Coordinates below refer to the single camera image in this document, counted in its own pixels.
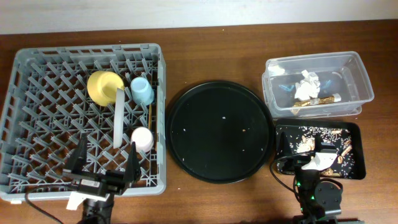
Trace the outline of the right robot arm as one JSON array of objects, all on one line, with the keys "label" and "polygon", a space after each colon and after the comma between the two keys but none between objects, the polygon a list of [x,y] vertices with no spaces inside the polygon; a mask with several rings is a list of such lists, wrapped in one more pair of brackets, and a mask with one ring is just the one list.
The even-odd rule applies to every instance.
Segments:
[{"label": "right robot arm", "polygon": [[315,148],[294,154],[285,133],[281,133],[278,148],[283,155],[274,159],[275,164],[293,172],[292,186],[282,186],[294,193],[300,204],[301,215],[293,217],[293,223],[362,223],[362,220],[340,220],[343,185],[331,178],[322,178],[321,172],[331,167],[337,158],[337,148],[332,143],[315,137]]}]

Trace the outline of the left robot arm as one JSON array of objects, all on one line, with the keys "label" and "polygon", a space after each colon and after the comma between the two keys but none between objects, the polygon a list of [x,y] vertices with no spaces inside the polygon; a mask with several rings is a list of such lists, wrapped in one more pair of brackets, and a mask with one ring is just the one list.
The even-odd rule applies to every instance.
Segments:
[{"label": "left robot arm", "polygon": [[104,174],[83,170],[87,146],[88,138],[83,134],[63,168],[63,176],[72,180],[67,209],[75,210],[83,205],[80,223],[110,223],[114,197],[122,195],[141,178],[136,143],[131,144],[125,171],[107,170]]}]

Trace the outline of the food scraps and rice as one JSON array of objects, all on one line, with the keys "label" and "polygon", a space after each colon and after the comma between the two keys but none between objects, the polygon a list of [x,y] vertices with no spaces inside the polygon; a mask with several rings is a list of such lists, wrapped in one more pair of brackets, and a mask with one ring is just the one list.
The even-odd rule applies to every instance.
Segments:
[{"label": "food scraps and rice", "polygon": [[276,131],[277,134],[284,133],[287,138],[287,154],[313,151],[317,136],[320,137],[321,142],[333,144],[337,150],[337,158],[329,168],[321,172],[322,177],[359,178],[356,173],[352,137],[348,129],[278,125]]}]

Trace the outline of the white tissue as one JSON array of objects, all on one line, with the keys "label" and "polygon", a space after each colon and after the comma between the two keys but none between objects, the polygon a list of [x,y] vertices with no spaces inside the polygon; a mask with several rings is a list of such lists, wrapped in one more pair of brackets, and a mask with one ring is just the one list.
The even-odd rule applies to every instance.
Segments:
[{"label": "white tissue", "polygon": [[318,98],[320,92],[320,80],[315,72],[302,71],[303,80],[295,84],[295,99],[307,101]]}]

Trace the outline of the gold foil wrapper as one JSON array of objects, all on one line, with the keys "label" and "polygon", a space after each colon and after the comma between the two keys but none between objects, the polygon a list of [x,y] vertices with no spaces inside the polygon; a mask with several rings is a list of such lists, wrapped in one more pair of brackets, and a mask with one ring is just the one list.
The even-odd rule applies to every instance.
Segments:
[{"label": "gold foil wrapper", "polygon": [[340,101],[341,101],[341,96],[337,93],[324,98],[314,98],[307,101],[300,101],[296,102],[293,105],[293,109],[291,110],[291,112],[293,114],[297,114],[300,111],[300,108],[304,106],[325,105],[325,104],[337,103]]}]

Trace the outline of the light grey plate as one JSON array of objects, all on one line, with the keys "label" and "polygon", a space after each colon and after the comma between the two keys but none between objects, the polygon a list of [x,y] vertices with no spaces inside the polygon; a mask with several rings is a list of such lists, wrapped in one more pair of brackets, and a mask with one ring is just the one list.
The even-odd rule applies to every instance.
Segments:
[{"label": "light grey plate", "polygon": [[124,120],[124,90],[118,88],[116,91],[116,104],[114,112],[113,147],[119,148],[123,142],[123,120]]}]

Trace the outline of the yellow bowl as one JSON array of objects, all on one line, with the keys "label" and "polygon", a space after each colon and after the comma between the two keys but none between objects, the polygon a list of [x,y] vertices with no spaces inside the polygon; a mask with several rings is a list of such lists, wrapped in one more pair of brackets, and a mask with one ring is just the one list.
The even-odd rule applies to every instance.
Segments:
[{"label": "yellow bowl", "polygon": [[92,73],[87,82],[90,98],[100,106],[116,102],[117,89],[124,89],[122,78],[114,72],[97,71]]}]

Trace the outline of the pink plastic cup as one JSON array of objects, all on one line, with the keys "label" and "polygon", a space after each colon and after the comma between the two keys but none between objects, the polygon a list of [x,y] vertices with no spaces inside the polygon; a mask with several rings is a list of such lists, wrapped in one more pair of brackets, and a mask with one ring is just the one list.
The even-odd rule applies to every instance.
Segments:
[{"label": "pink plastic cup", "polygon": [[138,127],[131,134],[131,142],[135,143],[137,152],[149,152],[154,145],[154,137],[148,128]]}]

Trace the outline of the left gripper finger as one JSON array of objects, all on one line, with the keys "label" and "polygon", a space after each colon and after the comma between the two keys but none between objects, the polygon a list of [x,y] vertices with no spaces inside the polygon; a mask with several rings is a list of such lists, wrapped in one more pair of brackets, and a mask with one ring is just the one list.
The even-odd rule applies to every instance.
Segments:
[{"label": "left gripper finger", "polygon": [[73,150],[71,156],[68,158],[65,164],[65,167],[63,168],[64,173],[77,173],[82,170],[83,166],[86,164],[87,144],[87,134],[83,133],[76,149]]},{"label": "left gripper finger", "polygon": [[131,143],[131,151],[129,153],[123,180],[127,183],[135,183],[141,177],[141,167],[137,158],[136,143]]}]

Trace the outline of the wooden chopstick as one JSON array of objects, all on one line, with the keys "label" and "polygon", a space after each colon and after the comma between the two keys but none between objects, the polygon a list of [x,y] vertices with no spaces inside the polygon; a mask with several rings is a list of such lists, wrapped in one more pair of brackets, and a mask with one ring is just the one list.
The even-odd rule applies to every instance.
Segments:
[{"label": "wooden chopstick", "polygon": [[149,105],[148,125],[147,128],[151,130],[152,127],[152,104]]}]

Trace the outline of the blue plastic cup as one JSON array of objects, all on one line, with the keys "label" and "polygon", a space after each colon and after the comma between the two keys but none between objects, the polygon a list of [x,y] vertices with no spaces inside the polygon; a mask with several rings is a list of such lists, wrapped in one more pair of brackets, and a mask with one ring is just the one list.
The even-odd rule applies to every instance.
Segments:
[{"label": "blue plastic cup", "polygon": [[131,82],[132,98],[137,105],[150,105],[154,101],[154,90],[144,77],[136,77]]}]

